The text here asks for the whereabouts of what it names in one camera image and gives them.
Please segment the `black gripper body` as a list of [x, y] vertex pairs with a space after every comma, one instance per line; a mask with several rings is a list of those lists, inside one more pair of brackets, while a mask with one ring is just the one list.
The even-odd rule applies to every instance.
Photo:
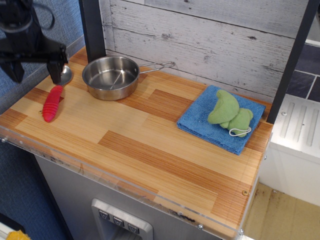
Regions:
[[0, 29], [5, 38], [0, 40], [0, 62], [32, 62], [66, 64], [68, 62], [66, 46], [47, 38], [39, 26]]

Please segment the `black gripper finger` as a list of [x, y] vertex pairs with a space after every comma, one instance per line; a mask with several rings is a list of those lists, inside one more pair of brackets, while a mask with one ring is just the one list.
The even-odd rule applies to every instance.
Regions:
[[19, 61], [2, 62], [0, 67], [14, 82], [22, 82], [25, 71]]
[[65, 63], [66, 62], [64, 60], [49, 60], [47, 62], [47, 69], [55, 85], [61, 83], [62, 72]]

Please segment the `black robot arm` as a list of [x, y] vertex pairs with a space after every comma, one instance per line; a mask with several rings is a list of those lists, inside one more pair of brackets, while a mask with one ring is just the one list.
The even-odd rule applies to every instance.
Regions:
[[48, 26], [42, 26], [35, 11], [41, 8], [53, 11], [32, 0], [2, 0], [0, 2], [0, 30], [5, 38], [0, 40], [0, 68], [16, 83], [24, 77], [22, 63], [46, 63], [54, 84], [62, 82], [62, 73], [68, 63], [67, 47], [47, 38], [42, 30], [55, 25], [52, 17]]

